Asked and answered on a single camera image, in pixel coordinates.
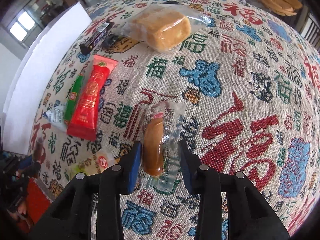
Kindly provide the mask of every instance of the plastic wrapper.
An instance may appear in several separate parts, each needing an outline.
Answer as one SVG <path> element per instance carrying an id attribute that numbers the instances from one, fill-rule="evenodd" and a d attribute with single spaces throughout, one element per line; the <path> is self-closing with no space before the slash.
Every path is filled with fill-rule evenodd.
<path id="1" fill-rule="evenodd" d="M 63 116 L 66 111 L 67 104 L 61 104 L 54 108 L 46 111 L 43 116 L 46 118 L 53 126 L 57 127 L 59 130 L 66 132 L 67 125 L 64 122 Z"/>
<path id="2" fill-rule="evenodd" d="M 99 93 L 117 64 L 116 60 L 99 55 L 93 56 L 93 69 L 71 118 L 67 129 L 68 135 L 90 141 L 96 139 Z"/>
<path id="3" fill-rule="evenodd" d="M 102 173 L 105 169 L 116 164 L 113 155 L 102 147 L 95 155 L 69 166 L 69 176 L 72 179 L 77 173 L 83 172 L 88 176 Z"/>
<path id="4" fill-rule="evenodd" d="M 145 41 L 154 50 L 168 52 L 210 22 L 207 16 L 184 5 L 150 5 L 123 26 L 122 36 Z"/>
<path id="5" fill-rule="evenodd" d="M 72 86 L 72 90 L 68 98 L 67 108 L 64 113 L 64 122 L 66 123 L 67 126 L 69 125 L 72 115 L 75 111 L 76 104 L 80 96 L 80 90 L 82 87 L 83 79 L 84 79 L 83 75 L 80 74 Z"/>
<path id="6" fill-rule="evenodd" d="M 178 141 L 186 105 L 161 101 L 143 116 L 142 165 L 150 175 L 148 184 L 171 192 L 180 166 Z"/>

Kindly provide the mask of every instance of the packaged sausage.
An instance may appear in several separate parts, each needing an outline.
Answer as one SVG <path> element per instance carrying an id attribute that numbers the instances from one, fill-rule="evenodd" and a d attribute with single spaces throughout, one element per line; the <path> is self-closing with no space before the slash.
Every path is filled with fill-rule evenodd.
<path id="1" fill-rule="evenodd" d="M 90 141 L 96 139 L 100 90 L 117 64 L 116 60 L 93 56 L 93 69 L 71 118 L 68 135 Z"/>
<path id="2" fill-rule="evenodd" d="M 123 26 L 120 33 L 145 41 L 154 50 L 168 52 L 210 22 L 207 16 L 188 6 L 150 5 Z"/>
<path id="3" fill-rule="evenodd" d="M 150 185 L 171 192 L 180 167 L 178 140 L 186 105 L 170 101 L 144 109 L 142 165 Z"/>

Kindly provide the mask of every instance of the red packaging with gold logo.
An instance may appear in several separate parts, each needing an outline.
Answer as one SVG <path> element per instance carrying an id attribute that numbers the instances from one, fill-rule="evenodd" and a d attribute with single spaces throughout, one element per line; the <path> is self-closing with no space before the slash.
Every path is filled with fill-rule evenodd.
<path id="1" fill-rule="evenodd" d="M 97 134 L 99 93 L 118 61 L 93 56 L 93 70 L 71 118 L 67 134 L 94 141 Z"/>

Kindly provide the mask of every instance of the patterned tablecloth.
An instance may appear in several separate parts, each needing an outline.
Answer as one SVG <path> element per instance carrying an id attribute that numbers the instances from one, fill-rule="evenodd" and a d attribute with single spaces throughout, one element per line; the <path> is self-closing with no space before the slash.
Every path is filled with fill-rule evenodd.
<path id="1" fill-rule="evenodd" d="M 42 181 L 57 196 L 69 181 L 69 165 L 92 158 L 103 145 L 119 158 L 142 139 L 139 106 L 180 102 L 187 105 L 180 137 L 189 148 L 217 171 L 244 171 L 293 234 L 319 198 L 318 52 L 281 20 L 245 2 L 177 0 L 212 21 L 172 54 L 129 38 L 81 54 L 79 44 L 107 19 L 116 27 L 164 1 L 104 0 L 88 8 L 93 22 L 52 75 L 35 117 L 30 152 L 36 137 L 45 137 Z M 91 142 L 68 136 L 41 116 L 66 102 L 81 71 L 90 75 L 94 54 L 119 64 L 100 93 Z M 188 195 L 182 174 L 170 194 L 148 187 L 147 180 L 142 171 L 133 194 L 121 196 L 125 239 L 193 239 L 199 196 Z M 222 200 L 226 239 L 225 195 Z"/>

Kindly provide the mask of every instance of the green snack wrapper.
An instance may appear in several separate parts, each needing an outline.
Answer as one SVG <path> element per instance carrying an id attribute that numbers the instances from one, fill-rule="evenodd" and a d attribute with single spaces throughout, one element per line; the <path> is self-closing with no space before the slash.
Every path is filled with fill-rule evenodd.
<path id="1" fill-rule="evenodd" d="M 76 109 L 76 104 L 77 104 L 77 101 L 78 101 L 78 98 L 79 98 L 79 95 L 80 95 L 80 90 L 81 90 L 81 87 L 82 87 L 82 82 L 83 82 L 83 79 L 84 79 L 84 76 L 82 74 L 80 74 L 73 87 L 72 87 L 72 91 L 69 95 L 69 98 L 68 98 L 68 103 L 67 103 L 67 108 L 66 108 L 66 111 L 65 111 L 65 114 L 64 114 L 64 122 L 69 125 L 70 123 L 70 120 L 72 118 L 72 115 Z"/>

